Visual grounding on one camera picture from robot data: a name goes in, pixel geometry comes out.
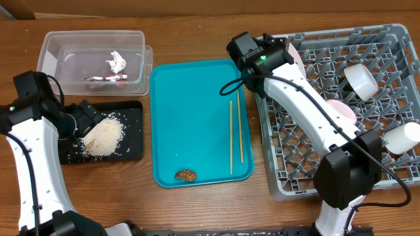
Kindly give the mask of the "white round plate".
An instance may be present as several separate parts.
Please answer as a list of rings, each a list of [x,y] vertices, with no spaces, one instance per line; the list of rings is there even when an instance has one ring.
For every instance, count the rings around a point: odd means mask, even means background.
[[[305,67],[296,48],[290,43],[287,51],[293,57],[294,62],[298,65],[299,71],[302,73],[303,77],[306,78]]]

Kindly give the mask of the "red snack wrapper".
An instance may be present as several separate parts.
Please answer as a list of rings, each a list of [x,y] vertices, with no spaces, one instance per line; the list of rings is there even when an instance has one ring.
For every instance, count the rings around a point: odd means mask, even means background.
[[[113,75],[101,75],[101,76],[92,76],[84,77],[84,81],[105,81],[105,82],[117,82],[117,81],[126,81],[128,78],[127,74],[113,74]]]

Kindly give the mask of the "wooden chopstick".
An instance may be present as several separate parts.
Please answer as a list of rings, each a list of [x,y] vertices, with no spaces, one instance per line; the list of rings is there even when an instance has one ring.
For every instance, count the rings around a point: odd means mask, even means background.
[[[244,160],[243,160],[243,140],[242,140],[242,117],[241,117],[239,91],[237,91],[236,94],[237,94],[237,108],[238,108],[238,131],[239,131],[239,140],[240,140],[240,160],[241,160],[241,163],[243,163]]]
[[[230,174],[233,174],[233,103],[229,102],[229,112],[230,112]]]

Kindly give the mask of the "white napkin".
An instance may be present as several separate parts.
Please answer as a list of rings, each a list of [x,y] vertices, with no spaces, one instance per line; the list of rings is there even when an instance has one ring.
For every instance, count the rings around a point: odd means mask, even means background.
[[[112,60],[107,60],[106,62],[109,64],[110,69],[113,73],[118,74],[123,69],[126,68],[127,63],[124,58],[118,53],[117,51],[111,52],[111,55],[113,57]]]

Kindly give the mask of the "grey bowl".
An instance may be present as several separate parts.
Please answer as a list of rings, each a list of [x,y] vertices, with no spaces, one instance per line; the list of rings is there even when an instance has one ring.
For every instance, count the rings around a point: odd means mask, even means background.
[[[379,90],[379,86],[371,72],[363,64],[356,64],[344,69],[345,77],[355,93],[364,101],[368,101]]]

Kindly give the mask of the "beige bowl with crumbs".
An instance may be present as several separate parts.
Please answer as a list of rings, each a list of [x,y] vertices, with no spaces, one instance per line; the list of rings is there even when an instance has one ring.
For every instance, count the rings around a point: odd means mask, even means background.
[[[327,100],[327,103],[334,110],[336,110],[338,113],[340,113],[348,123],[350,123],[352,125],[356,124],[357,116],[349,106],[347,106],[346,104],[344,104],[344,103],[342,103],[338,100]]]

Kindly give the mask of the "brown food scrap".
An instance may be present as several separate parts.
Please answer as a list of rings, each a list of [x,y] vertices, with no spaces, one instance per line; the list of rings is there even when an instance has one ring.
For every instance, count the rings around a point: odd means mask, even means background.
[[[197,179],[197,174],[192,170],[180,170],[175,174],[175,179],[194,182]]]

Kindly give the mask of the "white paper cup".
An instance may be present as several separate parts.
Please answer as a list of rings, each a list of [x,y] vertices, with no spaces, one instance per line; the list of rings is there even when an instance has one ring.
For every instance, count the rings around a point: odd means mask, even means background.
[[[419,143],[419,124],[409,122],[396,127],[386,132],[383,139],[391,153],[404,154]]]

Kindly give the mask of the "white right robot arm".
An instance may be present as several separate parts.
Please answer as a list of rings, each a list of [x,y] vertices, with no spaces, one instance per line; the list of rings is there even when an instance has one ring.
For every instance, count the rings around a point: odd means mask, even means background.
[[[322,208],[311,235],[373,235],[351,221],[352,210],[381,178],[381,139],[346,122],[308,83],[286,47],[284,38],[257,40],[244,32],[229,48],[246,87],[279,103],[318,153],[313,183]]]

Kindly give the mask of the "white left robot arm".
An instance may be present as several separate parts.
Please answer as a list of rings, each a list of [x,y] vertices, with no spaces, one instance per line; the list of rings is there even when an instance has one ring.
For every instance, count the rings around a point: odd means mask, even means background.
[[[1,107],[1,134],[12,148],[20,190],[20,235],[106,235],[78,214],[66,190],[58,158],[60,115],[47,98],[15,100]]]

